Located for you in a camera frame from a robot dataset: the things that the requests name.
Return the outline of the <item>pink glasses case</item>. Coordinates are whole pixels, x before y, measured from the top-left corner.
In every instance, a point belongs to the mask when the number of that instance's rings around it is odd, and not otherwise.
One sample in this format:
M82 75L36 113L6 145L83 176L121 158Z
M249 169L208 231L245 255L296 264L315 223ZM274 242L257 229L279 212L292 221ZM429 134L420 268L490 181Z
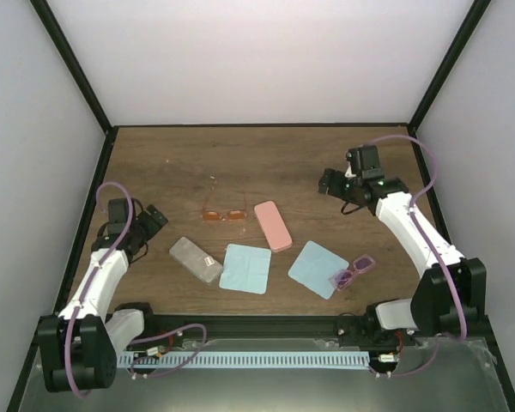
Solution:
M287 250L293 244L288 228L273 201L257 204L254 214L273 252Z

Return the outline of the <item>blue cleaning cloth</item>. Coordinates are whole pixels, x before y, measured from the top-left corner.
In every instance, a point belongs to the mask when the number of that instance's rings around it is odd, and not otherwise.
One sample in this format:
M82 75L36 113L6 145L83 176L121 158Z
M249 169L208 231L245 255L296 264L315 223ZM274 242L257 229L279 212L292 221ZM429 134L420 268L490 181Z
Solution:
M288 276L324 300L329 300L335 291L330 283L331 277L348 266L347 260L313 241L307 241L288 270Z
M250 294L265 294L271 254L270 249L229 244L219 287Z

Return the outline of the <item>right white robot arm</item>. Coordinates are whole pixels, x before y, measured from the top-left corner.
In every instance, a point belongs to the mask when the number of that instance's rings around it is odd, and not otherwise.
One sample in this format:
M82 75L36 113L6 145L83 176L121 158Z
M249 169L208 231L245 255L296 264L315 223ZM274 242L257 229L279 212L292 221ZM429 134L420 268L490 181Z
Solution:
M484 317L484 263L477 257L466 258L440 235L399 177L385 176L376 146L352 148L346 159L346 171L324 170L318 192L352 204L355 210L368 209L390 229L420 277L411 298L374 306L373 318L364 324L365 338L382 346L395 330L416 330L427 336L465 339L470 326Z

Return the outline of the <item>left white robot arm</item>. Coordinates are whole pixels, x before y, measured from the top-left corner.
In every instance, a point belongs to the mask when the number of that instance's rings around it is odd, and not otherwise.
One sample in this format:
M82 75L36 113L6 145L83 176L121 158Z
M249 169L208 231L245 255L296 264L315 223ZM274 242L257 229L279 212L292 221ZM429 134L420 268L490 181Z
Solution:
M147 254L149 241L168 220L154 205L142 207L137 199L113 199L107 211L78 289L59 314L42 318L36 332L51 393L69 391L72 385L80 391L110 387L118 357L130 342L147 347L158 336L148 303L123 304L111 317L106 313L121 278Z

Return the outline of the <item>orange sunglasses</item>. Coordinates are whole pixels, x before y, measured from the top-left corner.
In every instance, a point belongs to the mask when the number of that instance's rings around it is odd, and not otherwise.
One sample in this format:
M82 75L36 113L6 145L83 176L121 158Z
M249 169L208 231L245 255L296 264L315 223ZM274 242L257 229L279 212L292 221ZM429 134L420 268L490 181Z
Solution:
M239 187L239 193L243 199L243 206L230 210L211 209L209 203L218 187L218 179L211 177L212 184L209 192L203 201L200 216L203 221L244 221L248 217L248 201L243 186Z

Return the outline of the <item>purple sunglasses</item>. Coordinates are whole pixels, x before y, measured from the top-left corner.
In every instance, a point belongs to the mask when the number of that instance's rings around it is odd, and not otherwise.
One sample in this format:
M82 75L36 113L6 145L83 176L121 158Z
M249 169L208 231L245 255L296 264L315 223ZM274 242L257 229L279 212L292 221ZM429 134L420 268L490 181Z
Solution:
M335 290L341 291L348 287L358 276L372 270L376 265L375 260L369 255L362 255L345 270L340 270L330 278L330 284Z

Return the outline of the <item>grey glasses case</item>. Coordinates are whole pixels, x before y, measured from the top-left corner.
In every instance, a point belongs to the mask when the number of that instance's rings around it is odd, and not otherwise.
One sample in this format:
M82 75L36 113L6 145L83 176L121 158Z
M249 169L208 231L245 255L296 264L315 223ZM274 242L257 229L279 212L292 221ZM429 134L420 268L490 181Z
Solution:
M181 237L169 250L170 256L196 278L207 284L217 279L223 266L186 237Z

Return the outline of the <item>black aluminium frame rail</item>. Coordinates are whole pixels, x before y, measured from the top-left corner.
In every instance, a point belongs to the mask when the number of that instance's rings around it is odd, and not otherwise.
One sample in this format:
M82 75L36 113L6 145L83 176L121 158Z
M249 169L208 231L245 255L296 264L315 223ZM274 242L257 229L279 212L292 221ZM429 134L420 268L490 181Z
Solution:
M157 336L188 324L203 324L207 339L288 339L317 338L339 340L343 346L390 346L401 337L412 340L405 331L366 331L360 316L281 316L281 315L146 315L144 337Z

